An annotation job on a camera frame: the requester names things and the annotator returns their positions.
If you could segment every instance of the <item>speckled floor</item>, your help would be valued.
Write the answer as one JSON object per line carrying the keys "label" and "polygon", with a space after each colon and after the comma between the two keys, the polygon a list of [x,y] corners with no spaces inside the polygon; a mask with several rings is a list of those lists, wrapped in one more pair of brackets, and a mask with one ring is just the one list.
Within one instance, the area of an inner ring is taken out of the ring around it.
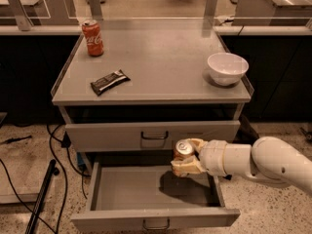
{"label": "speckled floor", "polygon": [[[79,18],[90,15],[85,0],[74,0]],[[123,17],[201,17],[204,13],[206,0],[107,0],[102,5],[103,14],[107,18]],[[218,0],[216,13],[218,15],[233,15],[235,7],[228,0]],[[307,123],[253,123],[261,137],[279,137],[297,148],[312,159],[312,145],[305,141],[299,130],[307,129]],[[57,132],[56,137],[62,138],[64,127]],[[0,159],[7,166],[13,185],[18,194],[37,193],[40,190],[49,162],[54,159],[50,147],[50,135],[44,125],[16,127],[4,125],[0,129],[0,142],[11,137],[32,138],[0,145]],[[52,147],[65,167],[68,176],[68,194],[58,233],[79,233],[70,217],[82,213],[86,199],[82,192],[82,177],[71,168],[66,149],[59,142],[52,140]],[[72,147],[70,157],[76,164],[76,156]],[[60,174],[53,176],[47,193],[43,212],[40,216],[56,230],[59,209],[62,204],[65,183],[64,173],[60,165]],[[90,180],[83,179],[83,187],[88,195]],[[241,215],[231,227],[199,228],[168,230],[172,234],[206,234],[206,233],[312,233],[312,199],[304,192],[290,186],[286,189],[274,189],[246,181],[233,176],[229,181],[220,179],[225,205],[229,209],[239,209]],[[5,170],[0,165],[0,195],[13,195]],[[22,205],[0,205],[0,233],[24,233],[30,218],[30,212]],[[53,233],[43,222],[38,221],[36,233]],[[109,234],[138,234],[122,231],[103,232]]]}
{"label": "speckled floor", "polygon": [[[261,137],[272,136],[287,141],[309,158],[312,158],[312,144],[308,143],[300,127],[307,129],[307,123],[253,123]],[[56,137],[62,138],[61,127]],[[53,159],[49,148],[50,135],[46,126],[34,125],[16,127],[4,125],[0,129],[0,141],[11,137],[31,139],[4,144],[0,146],[0,159],[7,166],[13,185],[18,193],[36,193],[39,191],[49,162]],[[69,165],[66,149],[53,140],[53,149],[65,167],[68,176],[68,194],[59,225],[59,233],[80,233],[70,221],[72,214],[84,211],[86,199],[82,193],[82,178]],[[75,152],[70,148],[70,156],[76,164]],[[84,188],[88,194],[90,180],[84,179]],[[0,167],[0,195],[13,194],[3,167]],[[285,189],[269,188],[264,185],[246,181],[238,176],[231,180],[220,179],[225,205],[229,209],[239,209],[241,215],[231,227],[168,230],[175,234],[201,233],[311,233],[312,232],[312,198],[290,186]],[[46,196],[44,210],[40,216],[53,229],[57,226],[59,209],[64,194],[64,175],[53,176]],[[30,212],[24,206],[0,205],[0,233],[24,233],[30,218]],[[39,221],[36,233],[52,233]],[[102,233],[142,233],[142,232],[102,232]]]}

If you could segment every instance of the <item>white bowl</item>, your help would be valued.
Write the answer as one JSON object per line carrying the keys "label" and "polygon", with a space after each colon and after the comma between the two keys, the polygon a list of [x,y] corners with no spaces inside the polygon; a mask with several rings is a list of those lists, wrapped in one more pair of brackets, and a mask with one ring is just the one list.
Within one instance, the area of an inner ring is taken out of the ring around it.
{"label": "white bowl", "polygon": [[230,53],[213,54],[207,64],[210,76],[221,86],[237,83],[249,68],[244,58]]}

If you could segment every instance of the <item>open drawer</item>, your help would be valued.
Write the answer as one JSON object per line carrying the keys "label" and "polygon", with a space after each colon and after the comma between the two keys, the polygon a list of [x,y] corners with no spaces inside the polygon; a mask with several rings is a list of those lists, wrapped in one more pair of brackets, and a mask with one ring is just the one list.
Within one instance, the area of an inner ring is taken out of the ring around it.
{"label": "open drawer", "polygon": [[172,149],[180,139],[232,141],[239,121],[133,122],[67,124],[66,131],[79,152]]}
{"label": "open drawer", "polygon": [[217,177],[176,177],[171,166],[94,164],[86,210],[71,218],[80,231],[166,230],[230,226]]}

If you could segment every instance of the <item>drawer handle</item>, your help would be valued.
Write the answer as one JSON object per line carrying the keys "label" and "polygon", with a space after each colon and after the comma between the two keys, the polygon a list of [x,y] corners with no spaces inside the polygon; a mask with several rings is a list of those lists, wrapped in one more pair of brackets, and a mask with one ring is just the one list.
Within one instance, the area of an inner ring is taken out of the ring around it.
{"label": "drawer handle", "polygon": [[169,133],[168,133],[168,131],[166,131],[164,136],[145,136],[144,132],[140,132],[140,136],[143,139],[158,140],[158,139],[166,139],[166,138],[168,138]]}
{"label": "drawer handle", "polygon": [[167,219],[167,225],[166,226],[162,226],[162,227],[147,227],[146,226],[146,221],[143,221],[143,229],[144,230],[168,230],[170,227],[170,220]]}

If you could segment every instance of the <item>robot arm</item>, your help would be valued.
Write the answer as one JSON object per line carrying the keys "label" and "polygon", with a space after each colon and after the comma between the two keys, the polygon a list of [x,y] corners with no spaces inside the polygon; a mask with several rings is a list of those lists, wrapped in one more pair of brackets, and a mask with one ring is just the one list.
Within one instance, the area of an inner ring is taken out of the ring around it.
{"label": "robot arm", "polygon": [[273,187],[293,185],[312,195],[312,162],[278,138],[262,137],[253,146],[223,140],[200,142],[191,138],[183,141],[191,142],[191,146],[195,143],[199,160],[195,155],[173,160],[176,175],[202,172],[211,176],[238,175]]}

